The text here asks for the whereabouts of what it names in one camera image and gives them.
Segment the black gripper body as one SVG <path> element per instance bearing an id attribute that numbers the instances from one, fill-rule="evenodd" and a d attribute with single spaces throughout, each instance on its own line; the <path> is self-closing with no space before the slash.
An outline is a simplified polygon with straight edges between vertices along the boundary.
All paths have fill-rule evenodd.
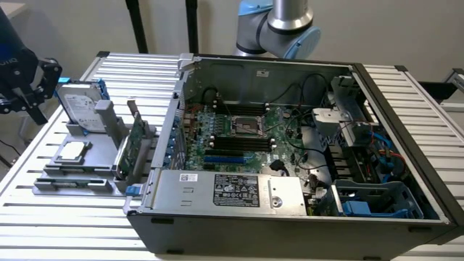
<path id="1" fill-rule="evenodd" d="M 39 59 L 33 51 L 24 45 L 11 20 L 1 9 L 1 83 L 8 89 L 19 88 L 23 95 L 33 90 Z"/>

